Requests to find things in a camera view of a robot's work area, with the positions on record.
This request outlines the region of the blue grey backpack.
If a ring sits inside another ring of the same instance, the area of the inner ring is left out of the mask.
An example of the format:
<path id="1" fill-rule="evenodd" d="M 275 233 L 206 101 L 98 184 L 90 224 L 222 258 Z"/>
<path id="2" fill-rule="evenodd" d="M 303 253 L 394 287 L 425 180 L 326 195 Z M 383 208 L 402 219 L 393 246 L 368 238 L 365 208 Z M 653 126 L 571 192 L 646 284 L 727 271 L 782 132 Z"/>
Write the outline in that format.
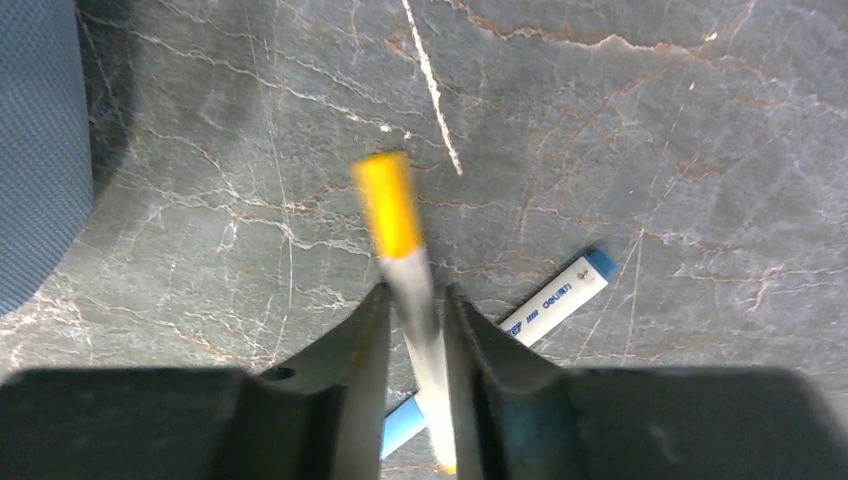
<path id="1" fill-rule="evenodd" d="M 71 1 L 1 4 L 1 311 L 55 270 L 93 205 L 82 57 Z"/>

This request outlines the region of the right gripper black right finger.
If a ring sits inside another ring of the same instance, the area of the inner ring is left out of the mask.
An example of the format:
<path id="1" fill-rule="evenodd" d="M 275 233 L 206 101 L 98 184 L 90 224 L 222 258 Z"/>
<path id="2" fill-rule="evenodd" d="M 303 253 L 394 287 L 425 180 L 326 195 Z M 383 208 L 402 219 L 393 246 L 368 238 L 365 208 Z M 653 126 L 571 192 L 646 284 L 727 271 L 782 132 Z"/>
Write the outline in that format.
<path id="1" fill-rule="evenodd" d="M 445 294 L 462 479 L 843 479 L 847 433 L 769 367 L 562 368 Z"/>

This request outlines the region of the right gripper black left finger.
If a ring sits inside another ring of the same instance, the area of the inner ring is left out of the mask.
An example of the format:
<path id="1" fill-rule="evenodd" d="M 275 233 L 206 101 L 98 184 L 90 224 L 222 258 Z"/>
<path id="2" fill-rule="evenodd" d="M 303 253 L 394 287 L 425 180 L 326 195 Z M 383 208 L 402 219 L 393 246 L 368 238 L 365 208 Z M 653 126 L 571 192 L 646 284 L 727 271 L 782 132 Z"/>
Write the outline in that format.
<path id="1" fill-rule="evenodd" d="M 390 293 L 240 368 L 30 369 L 1 385 L 5 479 L 376 479 Z"/>

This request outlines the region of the orange yellow marker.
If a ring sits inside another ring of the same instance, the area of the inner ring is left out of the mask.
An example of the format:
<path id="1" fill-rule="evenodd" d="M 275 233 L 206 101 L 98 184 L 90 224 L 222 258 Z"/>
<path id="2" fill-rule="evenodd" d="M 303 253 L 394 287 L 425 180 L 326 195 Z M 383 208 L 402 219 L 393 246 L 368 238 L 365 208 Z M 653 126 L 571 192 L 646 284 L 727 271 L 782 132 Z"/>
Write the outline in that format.
<path id="1" fill-rule="evenodd" d="M 414 396 L 440 467 L 453 474 L 457 456 L 444 331 L 434 306 L 433 275 L 415 195 L 402 152 L 369 156 L 352 167 L 382 276 L 399 313 L 418 391 Z"/>

